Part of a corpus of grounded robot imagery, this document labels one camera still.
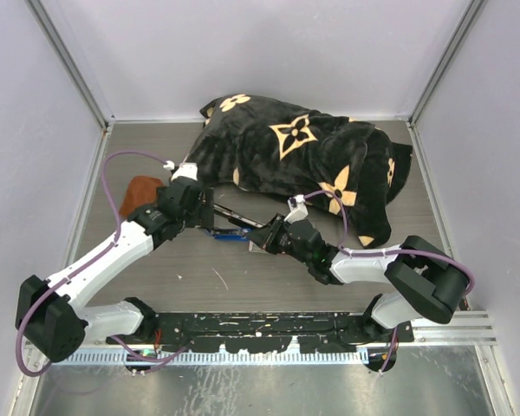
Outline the blue stapler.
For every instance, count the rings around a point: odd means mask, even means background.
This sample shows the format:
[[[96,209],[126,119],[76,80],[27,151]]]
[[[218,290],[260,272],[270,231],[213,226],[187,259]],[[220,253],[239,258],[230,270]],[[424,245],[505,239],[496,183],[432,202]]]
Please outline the blue stapler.
[[[246,241],[250,228],[218,228],[213,227],[205,231],[207,235],[222,241]]]

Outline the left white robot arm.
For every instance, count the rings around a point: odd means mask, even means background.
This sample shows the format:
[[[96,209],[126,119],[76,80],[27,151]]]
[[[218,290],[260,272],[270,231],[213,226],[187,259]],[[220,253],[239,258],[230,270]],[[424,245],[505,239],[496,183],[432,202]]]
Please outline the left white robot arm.
[[[32,275],[21,284],[16,329],[50,362],[66,360],[85,342],[114,335],[128,335],[137,343],[155,338],[157,314],[138,298],[101,307],[88,303],[132,263],[183,230],[212,227],[211,188],[181,177],[158,188],[156,196],[77,262],[46,279]]]

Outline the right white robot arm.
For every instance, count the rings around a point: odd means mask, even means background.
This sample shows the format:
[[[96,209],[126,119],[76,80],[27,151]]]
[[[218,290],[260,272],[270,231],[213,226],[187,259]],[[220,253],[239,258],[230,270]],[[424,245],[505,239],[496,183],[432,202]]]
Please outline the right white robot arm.
[[[393,292],[376,296],[364,313],[363,331],[383,341],[404,322],[425,318],[447,324],[474,277],[462,264],[418,236],[378,250],[351,250],[326,242],[306,218],[277,214],[247,234],[255,246],[272,255],[287,255],[303,264],[324,285],[381,283]]]

